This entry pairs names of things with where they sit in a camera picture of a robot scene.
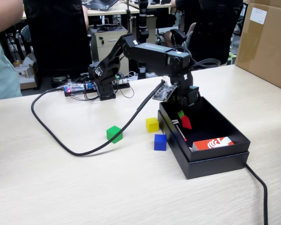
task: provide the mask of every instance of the table surface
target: table surface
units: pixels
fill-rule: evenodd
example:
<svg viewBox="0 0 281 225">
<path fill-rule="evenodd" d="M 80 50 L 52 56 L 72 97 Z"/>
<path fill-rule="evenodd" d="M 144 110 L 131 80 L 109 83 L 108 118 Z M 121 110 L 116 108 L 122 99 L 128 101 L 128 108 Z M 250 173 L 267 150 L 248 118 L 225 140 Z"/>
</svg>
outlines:
<svg viewBox="0 0 281 225">
<path fill-rule="evenodd" d="M 139 8 L 138 4 L 135 4 L 134 2 L 129 2 L 129 4 L 133 7 Z M 168 3 L 168 4 L 156 4 L 156 5 L 148 5 L 148 8 L 171 8 L 172 3 Z"/>
<path fill-rule="evenodd" d="M 107 11 L 99 11 L 99 10 L 88 10 L 88 16 L 95 16 L 95 15 L 121 15 L 126 14 L 127 5 L 124 2 L 117 2 L 114 6 L 112 6 Z M 134 7 L 129 7 L 131 14 L 138 14 L 139 10 Z M 27 16 L 25 12 L 23 13 L 23 20 L 26 20 Z"/>
<path fill-rule="evenodd" d="M 234 65 L 193 76 L 201 95 L 251 140 L 248 164 L 267 184 L 269 224 L 280 225 L 281 89 Z M 133 81 L 133 98 L 119 91 L 103 102 L 50 93 L 35 111 L 65 145 L 84 152 L 104 143 L 108 128 L 123 127 L 160 80 Z M 32 115 L 35 98 L 0 101 L 0 225 L 263 224 L 263 189 L 248 170 L 186 180 L 169 148 L 153 150 L 145 119 L 157 116 L 158 101 L 117 144 L 74 157 Z"/>
</svg>

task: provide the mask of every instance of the red and white box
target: red and white box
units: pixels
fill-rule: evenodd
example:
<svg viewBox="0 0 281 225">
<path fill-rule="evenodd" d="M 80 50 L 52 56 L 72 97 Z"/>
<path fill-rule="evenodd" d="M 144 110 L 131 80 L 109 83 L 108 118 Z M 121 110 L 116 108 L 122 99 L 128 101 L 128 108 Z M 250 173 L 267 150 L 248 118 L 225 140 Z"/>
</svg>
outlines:
<svg viewBox="0 0 281 225">
<path fill-rule="evenodd" d="M 207 149 L 214 149 L 233 144 L 234 143 L 228 137 L 213 138 L 209 140 L 194 142 L 191 151 L 204 151 Z"/>
</svg>

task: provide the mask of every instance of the small green cube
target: small green cube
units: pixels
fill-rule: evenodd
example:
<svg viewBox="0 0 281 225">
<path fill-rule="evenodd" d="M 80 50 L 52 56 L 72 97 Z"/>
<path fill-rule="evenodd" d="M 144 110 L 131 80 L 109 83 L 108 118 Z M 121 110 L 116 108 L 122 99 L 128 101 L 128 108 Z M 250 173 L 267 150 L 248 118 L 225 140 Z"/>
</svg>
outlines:
<svg viewBox="0 0 281 225">
<path fill-rule="evenodd" d="M 183 110 L 181 110 L 181 111 L 178 112 L 178 116 L 180 117 L 180 119 L 184 116 Z"/>
<path fill-rule="evenodd" d="M 113 126 L 111 128 L 109 128 L 107 130 L 107 139 L 110 140 L 111 138 L 113 138 L 121 129 L 118 128 L 117 126 Z M 120 140 L 122 139 L 122 133 L 117 137 L 115 138 L 112 143 L 115 144 L 117 142 L 119 142 Z"/>
</svg>

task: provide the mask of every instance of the blue cube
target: blue cube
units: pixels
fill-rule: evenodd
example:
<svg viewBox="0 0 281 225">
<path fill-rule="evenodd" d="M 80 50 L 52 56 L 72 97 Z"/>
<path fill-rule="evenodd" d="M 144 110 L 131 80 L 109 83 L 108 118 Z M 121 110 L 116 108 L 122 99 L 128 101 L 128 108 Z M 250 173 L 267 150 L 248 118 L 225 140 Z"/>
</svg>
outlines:
<svg viewBox="0 0 281 225">
<path fill-rule="evenodd" d="M 155 151 L 166 151 L 167 150 L 167 136 L 166 135 L 155 135 Z"/>
</svg>

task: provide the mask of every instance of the black robotic arm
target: black robotic arm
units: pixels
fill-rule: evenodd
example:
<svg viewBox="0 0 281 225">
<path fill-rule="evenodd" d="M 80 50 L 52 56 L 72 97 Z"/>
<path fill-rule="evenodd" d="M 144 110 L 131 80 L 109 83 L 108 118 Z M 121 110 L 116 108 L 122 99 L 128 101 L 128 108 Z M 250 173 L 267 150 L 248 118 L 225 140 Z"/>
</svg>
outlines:
<svg viewBox="0 0 281 225">
<path fill-rule="evenodd" d="M 156 68 L 166 68 L 171 84 L 177 86 L 173 93 L 175 101 L 186 106 L 198 100 L 198 87 L 193 87 L 190 71 L 191 55 L 160 45 L 138 44 L 132 34 L 121 36 L 105 59 L 96 67 L 89 67 L 90 80 L 97 84 L 102 100 L 115 98 L 112 81 L 119 72 L 122 53 L 128 59 L 153 64 Z"/>
</svg>

